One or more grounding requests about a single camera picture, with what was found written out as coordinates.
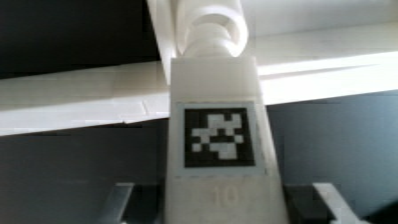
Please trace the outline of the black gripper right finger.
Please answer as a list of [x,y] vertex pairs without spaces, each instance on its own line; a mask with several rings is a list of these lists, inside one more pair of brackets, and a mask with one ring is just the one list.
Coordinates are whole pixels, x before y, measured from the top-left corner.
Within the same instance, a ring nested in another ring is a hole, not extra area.
[[290,224],[372,224],[359,218],[331,183],[285,186]]

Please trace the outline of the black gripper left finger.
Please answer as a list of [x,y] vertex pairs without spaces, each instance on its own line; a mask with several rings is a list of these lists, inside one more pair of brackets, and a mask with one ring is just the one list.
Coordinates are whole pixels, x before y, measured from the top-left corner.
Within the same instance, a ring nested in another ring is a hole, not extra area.
[[157,184],[118,183],[96,224],[162,224],[162,191]]

